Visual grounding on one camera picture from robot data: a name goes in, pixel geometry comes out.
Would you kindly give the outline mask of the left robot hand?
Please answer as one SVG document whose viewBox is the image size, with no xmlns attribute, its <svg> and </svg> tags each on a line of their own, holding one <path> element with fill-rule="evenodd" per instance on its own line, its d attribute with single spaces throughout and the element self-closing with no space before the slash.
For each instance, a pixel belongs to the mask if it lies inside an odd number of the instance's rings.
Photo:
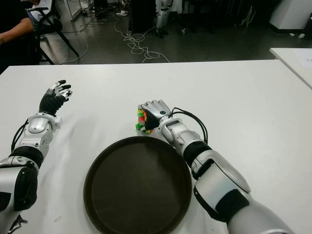
<svg viewBox="0 0 312 234">
<path fill-rule="evenodd" d="M 57 111 L 72 95 L 70 88 L 71 85 L 66 84 L 66 80 L 60 80 L 50 86 L 40 101 L 39 112 L 55 117 Z"/>
</svg>

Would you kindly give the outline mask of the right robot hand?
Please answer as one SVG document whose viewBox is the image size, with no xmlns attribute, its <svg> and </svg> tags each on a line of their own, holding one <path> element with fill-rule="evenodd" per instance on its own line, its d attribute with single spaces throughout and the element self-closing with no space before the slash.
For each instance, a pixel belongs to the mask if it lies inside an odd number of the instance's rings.
<svg viewBox="0 0 312 234">
<path fill-rule="evenodd" d="M 138 109 L 141 109 L 146 114 L 144 124 L 145 130 L 151 130 L 159 126 L 163 117 L 169 117 L 171 110 L 163 100 L 152 100 L 144 104 L 140 104 Z"/>
</svg>

